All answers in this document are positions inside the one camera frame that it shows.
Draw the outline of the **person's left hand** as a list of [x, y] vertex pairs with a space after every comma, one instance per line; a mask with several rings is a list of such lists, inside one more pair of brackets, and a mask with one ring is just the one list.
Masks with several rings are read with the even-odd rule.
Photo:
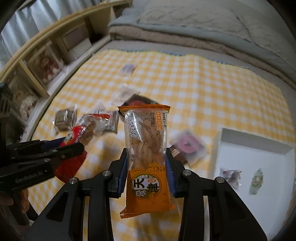
[[24, 189], [19, 192], [15, 197], [10, 197], [5, 193], [1, 193], [0, 202], [1, 205], [12, 206], [16, 203], [16, 206], [20, 209], [22, 213], [26, 213], [29, 210], [30, 203], [28, 200], [29, 191]]

